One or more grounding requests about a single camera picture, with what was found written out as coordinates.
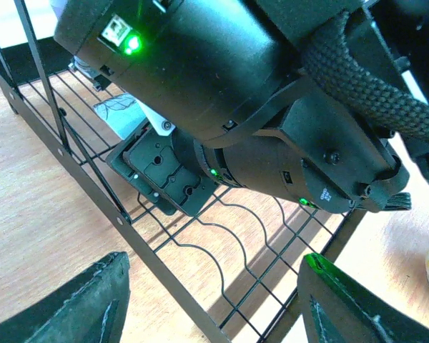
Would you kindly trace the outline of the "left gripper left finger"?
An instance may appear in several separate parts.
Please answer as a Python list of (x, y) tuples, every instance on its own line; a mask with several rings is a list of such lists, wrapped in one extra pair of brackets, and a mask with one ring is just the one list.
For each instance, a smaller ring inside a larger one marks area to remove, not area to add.
[(0, 342), (120, 342), (129, 296), (128, 254), (111, 252), (0, 323)]

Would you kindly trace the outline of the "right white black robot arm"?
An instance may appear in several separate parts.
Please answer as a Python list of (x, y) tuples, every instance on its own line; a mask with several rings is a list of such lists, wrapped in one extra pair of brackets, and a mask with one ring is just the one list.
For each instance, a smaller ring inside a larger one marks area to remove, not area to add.
[(429, 184), (429, 1), (53, 1), (74, 65), (124, 90), (108, 165), (166, 214), (221, 185), (340, 214)]

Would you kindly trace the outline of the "celadon green bowl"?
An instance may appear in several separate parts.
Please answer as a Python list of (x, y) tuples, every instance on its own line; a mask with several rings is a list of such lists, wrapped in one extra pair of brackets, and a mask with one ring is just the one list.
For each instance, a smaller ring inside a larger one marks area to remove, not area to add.
[(93, 110), (122, 140), (126, 139), (146, 118), (138, 101), (128, 93), (95, 104)]

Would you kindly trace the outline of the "black wire dish rack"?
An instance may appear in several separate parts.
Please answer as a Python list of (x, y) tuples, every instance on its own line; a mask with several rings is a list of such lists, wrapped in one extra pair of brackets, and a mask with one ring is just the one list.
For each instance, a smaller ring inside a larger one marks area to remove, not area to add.
[[(96, 92), (73, 71), (50, 77), (58, 105), (89, 152), (74, 160), (97, 185), (108, 182), (132, 227), (233, 342), (260, 342), (297, 284), (304, 255), (321, 252), (358, 219), (245, 190), (220, 187), (188, 217), (166, 215), (106, 164), (119, 141), (93, 106)], [(206, 336), (0, 89), (0, 322), (39, 301), (111, 251), (130, 260), (124, 342), (205, 342)]]

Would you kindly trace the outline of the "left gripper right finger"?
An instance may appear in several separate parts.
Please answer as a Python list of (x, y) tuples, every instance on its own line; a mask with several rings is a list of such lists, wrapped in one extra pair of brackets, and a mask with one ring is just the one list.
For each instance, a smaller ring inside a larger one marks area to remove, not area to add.
[(399, 312), (318, 253), (297, 280), (309, 342), (429, 342), (429, 329)]

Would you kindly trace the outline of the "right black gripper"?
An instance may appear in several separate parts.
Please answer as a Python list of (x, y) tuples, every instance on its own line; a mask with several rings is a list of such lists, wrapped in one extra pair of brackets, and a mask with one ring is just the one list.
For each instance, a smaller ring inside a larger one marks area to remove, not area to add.
[(113, 149), (107, 164), (166, 215), (197, 215), (218, 188), (198, 164), (194, 140), (177, 129), (160, 136), (141, 124)]

